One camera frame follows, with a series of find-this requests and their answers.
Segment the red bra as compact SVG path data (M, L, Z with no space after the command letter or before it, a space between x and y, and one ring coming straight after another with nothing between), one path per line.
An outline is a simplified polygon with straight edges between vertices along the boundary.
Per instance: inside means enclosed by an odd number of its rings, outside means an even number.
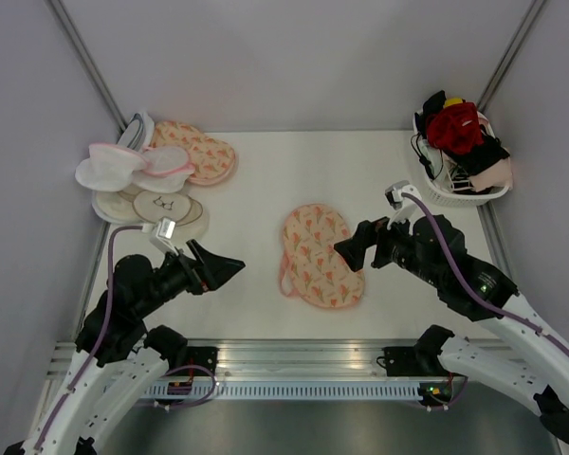
M426 135L434 149L454 155L467 155L484 143L477 108L468 101L449 105L431 115Z

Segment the peach floral mesh laundry bag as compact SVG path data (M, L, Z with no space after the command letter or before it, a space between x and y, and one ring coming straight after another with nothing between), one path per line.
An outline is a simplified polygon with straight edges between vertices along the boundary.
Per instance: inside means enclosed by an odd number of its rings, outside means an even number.
M364 295L364 275L351 271L334 249L335 243L350 236L336 209L324 204L295 208L282 228L281 293L328 310L359 304Z

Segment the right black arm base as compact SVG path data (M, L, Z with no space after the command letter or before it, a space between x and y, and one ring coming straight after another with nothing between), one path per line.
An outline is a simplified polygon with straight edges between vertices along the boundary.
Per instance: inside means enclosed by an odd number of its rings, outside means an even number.
M379 360L389 377L427 377L411 346L384 347Z

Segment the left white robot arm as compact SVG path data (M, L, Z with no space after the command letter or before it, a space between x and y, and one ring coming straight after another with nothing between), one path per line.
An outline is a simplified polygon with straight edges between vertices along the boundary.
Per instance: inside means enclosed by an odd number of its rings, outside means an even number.
M161 376L191 368L188 340L144 320L182 293L216 291L245 268L197 241L165 253L160 266L139 254L108 262L107 288L86 317L58 394L41 422L8 454L98 454L122 418Z

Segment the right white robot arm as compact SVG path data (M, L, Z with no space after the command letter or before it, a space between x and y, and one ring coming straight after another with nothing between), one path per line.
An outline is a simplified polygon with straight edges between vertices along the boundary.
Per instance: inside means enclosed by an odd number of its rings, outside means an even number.
M428 375L463 375L508 396L569 445L569 344L553 341L552 328L507 275L468 254L464 234L444 216L387 222L361 222L335 251L360 271L372 248L373 268L395 264L413 274L432 286L451 312L490 332L514 354L492 354L433 324L413 346L416 368Z

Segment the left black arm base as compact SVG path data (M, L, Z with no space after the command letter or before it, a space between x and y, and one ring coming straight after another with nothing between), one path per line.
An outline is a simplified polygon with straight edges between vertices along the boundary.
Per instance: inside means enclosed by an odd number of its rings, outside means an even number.
M216 372L218 354L219 349L215 346L190 346L184 359L184 365L189 366L189 369L181 373L192 377L208 377L209 373Z

